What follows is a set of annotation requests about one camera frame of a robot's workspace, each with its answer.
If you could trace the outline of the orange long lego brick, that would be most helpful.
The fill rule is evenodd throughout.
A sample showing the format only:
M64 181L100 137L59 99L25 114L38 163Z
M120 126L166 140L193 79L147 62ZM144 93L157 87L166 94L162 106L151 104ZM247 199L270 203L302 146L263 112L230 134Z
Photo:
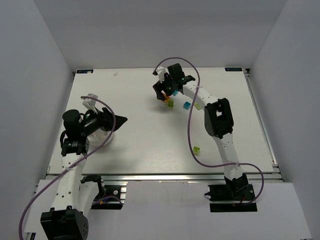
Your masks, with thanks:
M165 103L168 103L169 101L170 101L170 97L169 96L167 96L165 93L162 93L163 94L163 96L164 96L164 102Z

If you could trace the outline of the lime long lego brick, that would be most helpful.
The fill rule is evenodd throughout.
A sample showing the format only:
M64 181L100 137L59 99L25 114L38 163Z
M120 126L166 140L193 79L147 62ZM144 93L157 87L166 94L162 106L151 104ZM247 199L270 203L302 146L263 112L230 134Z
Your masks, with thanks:
M168 107L169 109L173 109L173 108L174 108L174 101L173 101L173 100L168 101L167 107Z

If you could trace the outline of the small blue lego brick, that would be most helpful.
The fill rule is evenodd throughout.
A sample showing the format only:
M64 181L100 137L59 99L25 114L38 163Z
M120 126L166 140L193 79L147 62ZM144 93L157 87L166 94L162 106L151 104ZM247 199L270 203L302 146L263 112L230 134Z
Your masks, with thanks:
M191 107L191 103L186 101L184 104L183 104L183 108L186 109L186 110L189 110Z

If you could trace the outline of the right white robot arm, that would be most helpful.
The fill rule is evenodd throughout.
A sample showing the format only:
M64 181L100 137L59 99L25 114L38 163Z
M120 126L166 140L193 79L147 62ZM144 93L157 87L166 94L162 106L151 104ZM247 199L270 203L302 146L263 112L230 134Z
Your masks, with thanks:
M234 120L230 102L226 98L217 98L200 85L200 81L191 75L185 75L179 63L164 68L157 65L153 75L158 81L152 86L158 100L165 101L175 91L192 99L204 111L204 128L214 140L222 163L208 165L196 160L206 168L223 168L224 180L232 189L238 191L247 187L248 178L242 169L233 141Z

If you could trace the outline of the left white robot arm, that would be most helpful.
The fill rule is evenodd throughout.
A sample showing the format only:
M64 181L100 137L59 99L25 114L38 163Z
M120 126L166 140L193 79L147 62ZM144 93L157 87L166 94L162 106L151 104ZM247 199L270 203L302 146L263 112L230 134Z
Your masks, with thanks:
M59 179L50 210L41 214L40 223L49 240L85 240L89 209L94 200L105 196L105 187L100 175L82 177L86 160L77 161L88 154L89 136L104 142L111 130L118 130L128 119L112 115L106 107L86 113L67 110L62 119L61 160L66 173Z

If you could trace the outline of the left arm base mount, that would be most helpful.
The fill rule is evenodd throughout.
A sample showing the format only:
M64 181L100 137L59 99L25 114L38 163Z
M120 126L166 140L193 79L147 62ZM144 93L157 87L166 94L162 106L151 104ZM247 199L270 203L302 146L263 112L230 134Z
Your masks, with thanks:
M92 210L121 210L125 199L127 187L125 185L105 185L105 196L91 206Z

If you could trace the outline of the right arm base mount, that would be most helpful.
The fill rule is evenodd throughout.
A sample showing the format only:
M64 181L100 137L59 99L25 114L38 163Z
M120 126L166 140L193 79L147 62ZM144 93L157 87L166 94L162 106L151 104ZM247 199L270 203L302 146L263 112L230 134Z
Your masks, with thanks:
M208 192L204 197L209 200L211 213L250 213L257 212L257 204L254 201L256 195L251 184L237 193L227 184L212 184L208 186Z

